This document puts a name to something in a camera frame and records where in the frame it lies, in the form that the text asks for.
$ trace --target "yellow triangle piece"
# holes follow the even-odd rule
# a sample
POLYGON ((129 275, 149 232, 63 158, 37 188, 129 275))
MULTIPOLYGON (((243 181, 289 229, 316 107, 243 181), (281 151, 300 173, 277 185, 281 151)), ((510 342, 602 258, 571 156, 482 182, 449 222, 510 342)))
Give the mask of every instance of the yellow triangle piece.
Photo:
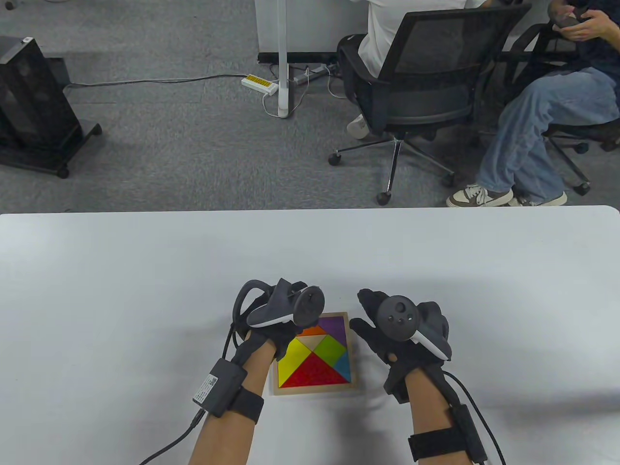
POLYGON ((316 346, 318 346, 321 341, 323 339, 325 339, 325 336, 327 336, 327 334, 319 334, 316 336, 298 336, 298 340, 305 345, 306 347, 308 347, 308 349, 310 350, 314 350, 316 348, 316 346))
POLYGON ((286 382, 311 353, 310 349, 299 340, 293 339, 291 341, 286 350, 286 355, 278 362, 278 387, 286 382))

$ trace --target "jeans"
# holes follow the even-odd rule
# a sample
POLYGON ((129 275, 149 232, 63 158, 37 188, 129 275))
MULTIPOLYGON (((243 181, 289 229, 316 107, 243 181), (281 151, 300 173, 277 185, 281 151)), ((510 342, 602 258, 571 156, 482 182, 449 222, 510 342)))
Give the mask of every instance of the jeans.
POLYGON ((585 126, 617 119, 615 86, 595 68, 552 73, 532 82, 502 112, 476 183, 492 192, 515 187, 533 203, 561 196, 564 181, 547 153, 543 133, 550 123, 585 126))

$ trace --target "white t-shirt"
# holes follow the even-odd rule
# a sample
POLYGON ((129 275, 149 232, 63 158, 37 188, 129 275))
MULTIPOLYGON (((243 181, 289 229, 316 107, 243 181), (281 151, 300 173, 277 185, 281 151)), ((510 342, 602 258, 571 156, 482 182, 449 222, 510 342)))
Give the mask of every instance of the white t-shirt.
POLYGON ((485 0, 369 0, 369 2, 368 34, 361 41, 358 51, 370 74, 378 77, 406 13, 477 8, 485 0))

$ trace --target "tangram puzzle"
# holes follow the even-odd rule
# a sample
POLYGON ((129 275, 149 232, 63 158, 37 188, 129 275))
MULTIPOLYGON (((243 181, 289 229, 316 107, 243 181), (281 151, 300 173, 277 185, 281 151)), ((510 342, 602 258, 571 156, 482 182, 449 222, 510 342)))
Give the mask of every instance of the tangram puzzle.
POLYGON ((274 363, 273 393, 311 394, 354 388, 347 313, 324 313, 319 324, 306 329, 274 363))

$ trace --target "desk leg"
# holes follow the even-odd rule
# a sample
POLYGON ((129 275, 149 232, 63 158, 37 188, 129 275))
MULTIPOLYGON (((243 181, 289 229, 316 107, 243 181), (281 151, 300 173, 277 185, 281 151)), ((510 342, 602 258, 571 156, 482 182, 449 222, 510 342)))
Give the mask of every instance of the desk leg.
POLYGON ((288 116, 288 55, 286 49, 286 0, 278 0, 278 70, 280 90, 278 91, 278 116, 288 116))

